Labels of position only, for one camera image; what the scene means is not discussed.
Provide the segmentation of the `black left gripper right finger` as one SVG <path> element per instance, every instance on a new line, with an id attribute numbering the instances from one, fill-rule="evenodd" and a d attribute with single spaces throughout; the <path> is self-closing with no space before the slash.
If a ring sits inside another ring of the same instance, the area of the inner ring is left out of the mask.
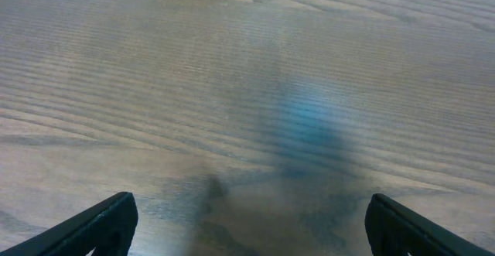
<path id="1" fill-rule="evenodd" d="M 365 215 L 373 256 L 494 256 L 382 193 Z"/>

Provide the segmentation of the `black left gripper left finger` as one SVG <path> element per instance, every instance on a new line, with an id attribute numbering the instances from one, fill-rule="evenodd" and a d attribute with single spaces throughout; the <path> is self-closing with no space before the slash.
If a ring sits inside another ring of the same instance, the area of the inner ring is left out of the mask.
<path id="1" fill-rule="evenodd" d="M 137 224 L 133 194 L 120 192 L 1 256 L 126 256 Z"/>

